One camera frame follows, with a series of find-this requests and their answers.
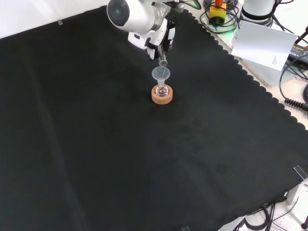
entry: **orange object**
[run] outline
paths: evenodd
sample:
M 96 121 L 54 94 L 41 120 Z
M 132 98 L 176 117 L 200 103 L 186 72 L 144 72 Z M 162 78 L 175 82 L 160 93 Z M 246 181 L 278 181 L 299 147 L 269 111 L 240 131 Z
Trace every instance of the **orange object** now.
M 215 6 L 222 6 L 223 0 L 215 0 Z
M 169 94 L 161 97 L 155 94 L 155 89 L 157 88 L 157 85 L 155 87 L 152 88 L 152 100 L 154 101 L 154 103 L 156 104 L 167 104 L 172 100 L 172 96 L 173 96 L 173 91 L 172 88 L 166 84 L 166 87 L 169 89 Z

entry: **white paper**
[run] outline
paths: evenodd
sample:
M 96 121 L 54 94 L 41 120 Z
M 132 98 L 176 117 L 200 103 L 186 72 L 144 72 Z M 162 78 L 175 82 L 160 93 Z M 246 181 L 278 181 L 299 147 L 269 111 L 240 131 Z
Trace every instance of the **white paper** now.
M 281 71 L 296 35 L 240 21 L 232 40 L 232 55 Z

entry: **black cable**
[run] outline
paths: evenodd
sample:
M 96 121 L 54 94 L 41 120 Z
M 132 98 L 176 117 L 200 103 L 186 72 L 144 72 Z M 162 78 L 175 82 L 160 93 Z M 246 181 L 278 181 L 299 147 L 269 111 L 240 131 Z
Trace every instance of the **black cable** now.
M 262 211 L 264 211 L 265 213 L 265 221 L 263 224 L 261 225 L 251 225 L 248 223 L 248 221 L 245 219 L 245 225 L 247 228 L 251 229 L 251 230 L 254 230 L 254 231 L 259 231 L 259 230 L 262 230 L 264 228 L 266 228 L 270 222 L 270 215 L 269 215 L 269 212 L 268 210 L 265 208 L 265 207 L 262 207 Z
M 284 2 L 280 2 L 279 4 L 289 4 L 291 2 L 294 2 L 294 0 L 291 0 L 291 1 L 284 1 Z
M 275 219 L 272 220 L 272 221 L 278 220 L 279 218 L 282 218 L 282 217 L 284 217 L 285 215 L 287 215 L 288 213 L 290 213 L 290 212 L 293 210 L 293 208 L 295 207 L 295 205 L 297 204 L 298 199 L 299 199 L 299 197 L 297 198 L 296 202 L 294 203 L 294 205 L 292 206 L 292 208 L 291 208 L 288 212 L 286 212 L 285 214 L 281 215 L 280 217 L 275 218 Z
M 297 69 L 299 70 L 299 72 L 305 77 L 305 80 L 308 80 L 308 77 L 305 75 L 305 73 L 303 72 L 303 70 L 300 68 L 300 65 L 297 64 Z
M 273 16 L 272 16 L 272 18 L 273 18 L 273 20 L 275 21 L 275 23 L 283 30 L 283 31 L 285 31 L 285 30 L 287 30 L 287 31 L 289 31 L 290 33 L 292 33 L 292 34 L 295 34 L 293 31 L 291 31 L 291 30 L 289 30 L 288 28 L 286 28 L 286 27 L 284 27 L 279 21 L 278 21 L 278 19 L 276 18 L 276 16 L 273 14 Z M 300 37 L 300 36 L 297 36 L 300 40 L 303 40 L 306 44 L 308 44 L 308 41 L 306 41 L 305 39 L 303 39 L 302 37 Z
M 275 207 L 276 207 L 276 204 L 272 204 L 271 211 L 270 211 L 270 221 L 269 221 L 268 226 L 266 227 L 265 231 L 270 231 L 270 229 L 271 229 L 271 224 L 273 222 L 274 213 L 275 213 Z
M 288 69 L 288 68 L 290 67 L 291 64 L 295 63 L 297 60 L 299 60 L 299 59 L 301 59 L 301 58 L 303 58 L 303 57 L 306 57 L 306 56 L 308 56 L 308 54 L 301 55 L 301 56 L 297 57 L 296 59 L 294 59 L 292 62 L 288 63 L 288 64 L 287 64 L 287 67 L 284 68 L 284 70 L 283 70 L 283 72 L 282 72 L 282 74 L 281 74 L 281 76 L 280 76 L 280 79 L 279 79 L 279 90 L 280 90 L 281 95 L 282 95 L 282 96 L 284 97 L 284 99 L 285 99 L 284 102 L 285 102 L 285 103 L 288 103 L 289 105 L 291 105 L 291 106 L 293 106 L 293 107 L 300 108 L 300 109 L 302 109 L 302 110 L 304 110 L 304 111 L 308 111 L 308 104 L 307 104 L 307 103 L 300 103 L 300 102 L 297 102 L 297 101 L 290 100 L 290 99 L 286 98 L 285 95 L 284 95 L 283 92 L 282 92 L 282 89 L 281 89 L 281 80 L 282 80 L 282 77 L 283 77 L 283 75 L 284 75 L 286 69 Z
M 232 16 L 231 19 L 230 19 L 229 21 L 225 22 L 225 23 L 217 23 L 217 22 L 211 20 L 210 17 L 208 16 L 208 11 L 210 10 L 210 7 L 211 7 L 211 6 L 214 6 L 214 7 L 216 7 L 216 8 L 225 10 L 225 11 L 227 12 L 227 15 L 231 15 L 231 16 Z M 220 6 L 216 6 L 214 2 L 211 3 L 211 4 L 206 5 L 206 7 L 205 7 L 205 12 L 204 12 L 202 15 L 200 15 L 200 22 L 201 22 L 201 24 L 204 26 L 204 28 L 207 29 L 209 32 L 212 32 L 213 34 L 225 34 L 225 33 L 229 33 L 229 32 L 234 31 L 234 30 L 236 29 L 235 24 L 238 24 L 238 23 L 239 23 L 239 18 L 238 18 L 238 16 L 237 16 L 237 14 L 238 14 L 238 12 L 240 11 L 240 9 L 239 9 L 237 6 L 232 5 L 232 4 L 230 4 L 230 3 L 227 3 L 227 6 L 230 6 L 232 10 L 228 10 L 228 9 L 225 9 L 225 8 L 223 8 L 223 7 L 220 7 Z M 206 24 L 202 21 L 202 16 L 203 16 L 203 15 L 206 15 L 206 17 L 208 18 L 209 23 L 213 23 L 213 24 L 214 24 L 214 25 L 213 25 L 214 27 L 215 27 L 215 26 L 216 26 L 216 27 L 230 27 L 230 26 L 233 26 L 233 28 L 230 29 L 230 30 L 225 30 L 225 31 L 213 31 L 208 25 L 206 25 Z

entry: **clear funnel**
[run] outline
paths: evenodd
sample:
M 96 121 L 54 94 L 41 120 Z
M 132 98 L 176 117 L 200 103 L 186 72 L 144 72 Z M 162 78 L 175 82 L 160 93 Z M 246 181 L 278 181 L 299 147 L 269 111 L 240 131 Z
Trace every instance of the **clear funnel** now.
M 170 76 L 169 69 L 163 66 L 158 66 L 153 69 L 152 76 L 157 80 L 158 83 L 158 86 L 155 89 L 155 94 L 161 97 L 167 96 L 169 89 L 165 85 L 165 80 Z

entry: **cable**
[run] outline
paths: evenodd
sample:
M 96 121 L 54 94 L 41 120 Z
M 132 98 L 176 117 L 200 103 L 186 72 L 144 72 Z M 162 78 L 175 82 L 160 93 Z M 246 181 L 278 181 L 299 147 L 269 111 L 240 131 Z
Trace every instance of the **cable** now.
M 191 7 L 195 8 L 195 9 L 197 9 L 197 10 L 200 10 L 202 8 L 201 5 L 200 5 L 200 2 L 198 0 L 193 0 L 193 2 L 194 2 L 195 5 L 193 5 L 193 4 L 189 3 L 189 2 L 186 2 L 186 1 L 184 2 L 184 4 L 186 4 L 188 6 L 191 6 Z
M 290 67 L 291 64 L 295 63 L 297 60 L 299 60 L 299 59 L 301 59 L 301 58 L 303 58 L 303 57 L 306 57 L 306 56 L 308 56 L 308 54 L 299 56 L 299 57 L 297 57 L 296 59 L 294 59 L 292 62 L 290 62 L 289 64 L 287 64 L 287 67 L 284 68 L 284 70 L 283 70 L 283 72 L 282 72 L 282 74 L 281 74 L 281 76 L 280 76 L 280 79 L 279 79 L 279 90 L 280 90 L 281 95 L 282 95 L 282 96 L 284 97 L 284 99 L 285 99 L 284 102 L 287 103 L 287 104 L 289 104 L 289 105 L 291 105 L 291 106 L 293 106 L 293 107 L 302 109 L 303 111 L 308 111 L 308 103 L 301 103 L 301 102 L 294 101 L 294 100 L 291 100 L 291 99 L 286 98 L 285 95 L 284 95 L 283 92 L 282 92 L 282 89 L 281 89 L 281 80 L 282 80 L 282 77 L 283 77 L 283 75 L 284 75 L 286 69 L 287 69 L 288 67 Z
M 285 2 L 280 2 L 280 3 L 278 3 L 278 4 L 289 4 L 289 3 L 291 3 L 291 2 L 294 2 L 294 0 L 291 0 L 291 1 L 285 1 Z
M 232 31 L 234 31 L 236 29 L 235 24 L 238 24 L 238 22 L 240 20 L 238 18 L 238 16 L 237 16 L 237 14 L 240 11 L 240 9 L 237 6 L 235 6 L 233 4 L 230 4 L 228 2 L 226 4 L 227 4 L 227 6 L 230 6 L 232 10 L 228 10 L 228 9 L 225 9 L 223 7 L 220 7 L 220 6 L 216 6 L 214 2 L 211 3 L 211 4 L 206 5 L 205 12 L 202 15 L 200 15 L 200 22 L 204 26 L 204 28 L 207 29 L 209 32 L 212 32 L 213 34 L 226 34 L 226 33 L 232 32 Z M 214 6 L 214 7 L 218 8 L 218 9 L 223 9 L 224 11 L 227 12 L 227 15 L 231 15 L 232 16 L 231 19 L 229 21 L 225 22 L 225 23 L 218 23 L 218 22 L 215 22 L 215 21 L 211 20 L 210 17 L 208 16 L 208 14 L 207 14 L 208 11 L 210 10 L 211 6 Z M 206 15 L 206 17 L 208 18 L 209 23 L 213 23 L 214 27 L 230 27 L 230 26 L 233 26 L 233 28 L 230 29 L 230 30 L 225 30 L 225 31 L 213 31 L 208 25 L 206 25 L 203 22 L 203 20 L 202 20 L 202 16 L 203 15 Z
M 299 199 L 299 197 L 297 198 L 296 202 L 294 203 L 294 205 L 292 206 L 292 208 L 288 212 L 286 212 L 285 214 L 281 215 L 280 217 L 275 218 L 273 221 L 278 220 L 279 218 L 282 218 L 285 215 L 287 215 L 288 213 L 290 213 L 293 210 L 293 208 L 295 207 L 295 205 L 297 204 L 298 199 Z
M 301 58 L 303 58 L 303 57 L 306 57 L 306 56 L 308 56 L 308 54 L 299 56 L 299 57 L 297 57 L 296 59 L 294 59 L 292 62 L 286 64 L 287 66 L 284 68 L 284 70 L 283 70 L 283 72 L 282 72 L 282 74 L 281 74 L 281 76 L 280 76 L 280 79 L 279 79 L 279 90 L 280 90 L 281 95 L 282 95 L 285 99 L 286 99 L 286 97 L 284 96 L 284 94 L 283 94 L 283 92 L 282 92 L 282 89 L 281 89 L 281 80 L 282 80 L 282 77 L 283 77 L 283 75 L 284 75 L 286 69 L 290 68 L 290 65 L 291 65 L 291 64 L 295 63 L 297 60 L 299 60 L 299 59 L 301 59 Z
M 276 225 L 276 226 L 279 227 L 280 229 L 282 229 L 282 230 L 284 230 L 284 231 L 288 231 L 288 230 L 284 229 L 283 227 L 277 225 L 274 221 L 272 221 L 272 222 L 273 222 L 274 225 Z
M 297 69 L 299 70 L 299 72 L 305 77 L 305 80 L 308 80 L 308 77 L 305 75 L 305 73 L 303 72 L 303 70 L 300 68 L 300 65 L 297 64 Z
M 284 27 L 283 25 L 281 25 L 281 23 L 278 21 L 278 19 L 276 18 L 276 16 L 273 14 L 272 16 L 273 20 L 275 21 L 275 23 L 283 30 L 287 30 L 289 31 L 290 33 L 292 34 L 295 34 L 293 31 L 289 30 L 288 28 Z M 305 39 L 303 39 L 302 37 L 300 36 L 297 36 L 300 40 L 303 40 L 306 44 L 308 44 L 308 41 L 306 41 Z
M 259 231 L 259 230 L 262 230 L 262 229 L 264 229 L 268 226 L 268 224 L 270 222 L 269 212 L 264 206 L 262 207 L 262 210 L 264 211 L 265 217 L 266 217 L 264 223 L 261 224 L 261 225 L 255 226 L 255 225 L 249 224 L 248 221 L 245 219 L 245 225 L 246 225 L 247 228 L 249 228 L 250 230 Z

